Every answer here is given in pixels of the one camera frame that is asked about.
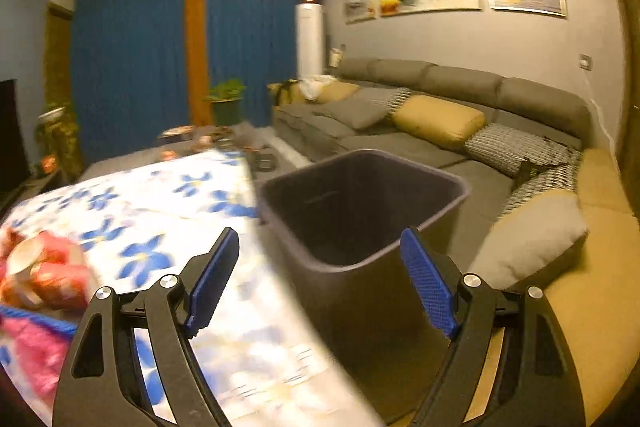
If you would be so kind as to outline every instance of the silver bolt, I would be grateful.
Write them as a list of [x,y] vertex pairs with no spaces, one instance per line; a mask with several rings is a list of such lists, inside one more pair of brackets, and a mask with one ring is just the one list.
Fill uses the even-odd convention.
[[178,283],[178,278],[175,275],[165,275],[160,280],[162,288],[173,288]]
[[482,283],[480,278],[477,275],[473,275],[472,273],[465,275],[463,281],[467,286],[470,286],[471,288],[478,288],[478,286]]
[[111,295],[111,288],[108,286],[103,286],[102,288],[98,288],[95,293],[95,296],[98,299],[106,299],[109,295]]
[[542,299],[542,296],[543,296],[542,290],[537,286],[530,287],[528,293],[534,299]]

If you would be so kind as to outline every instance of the blue curtain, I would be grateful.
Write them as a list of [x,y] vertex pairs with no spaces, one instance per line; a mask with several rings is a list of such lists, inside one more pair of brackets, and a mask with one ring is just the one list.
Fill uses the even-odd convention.
[[183,0],[76,0],[71,81],[85,161],[188,124]]
[[296,76],[298,0],[207,0],[212,85],[240,78],[244,113],[255,126],[271,121],[266,85]]

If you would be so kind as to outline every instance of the blue wall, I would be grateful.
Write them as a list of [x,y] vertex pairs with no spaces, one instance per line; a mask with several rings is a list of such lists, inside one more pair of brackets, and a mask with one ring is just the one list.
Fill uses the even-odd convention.
[[188,124],[183,0],[76,0],[71,83],[87,162]]
[[298,0],[207,0],[212,85],[240,78],[244,113],[255,126],[271,122],[266,85],[296,77]]
[[33,138],[44,109],[44,50],[47,0],[0,0],[0,80],[17,78],[16,99],[24,149],[40,161]]

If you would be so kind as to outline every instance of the television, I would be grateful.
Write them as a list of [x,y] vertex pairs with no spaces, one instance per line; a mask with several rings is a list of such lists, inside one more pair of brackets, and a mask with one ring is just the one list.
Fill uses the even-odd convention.
[[15,79],[0,80],[0,216],[30,177],[18,123],[15,83]]

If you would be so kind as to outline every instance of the gray wall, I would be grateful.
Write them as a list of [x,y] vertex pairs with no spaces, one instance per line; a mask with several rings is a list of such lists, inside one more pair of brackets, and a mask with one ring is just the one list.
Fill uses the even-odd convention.
[[44,108],[46,13],[47,0],[0,0],[0,78],[17,78],[18,118],[30,163],[40,159],[33,131]]
[[[331,45],[346,44],[348,57],[427,60],[559,87],[593,98],[602,108],[604,128],[616,139],[625,89],[617,1],[566,0],[566,20],[494,11],[482,2],[482,12],[432,12],[347,25],[342,0],[324,0]],[[593,71],[578,67],[579,54],[593,57]],[[598,139],[607,145],[602,130]]]

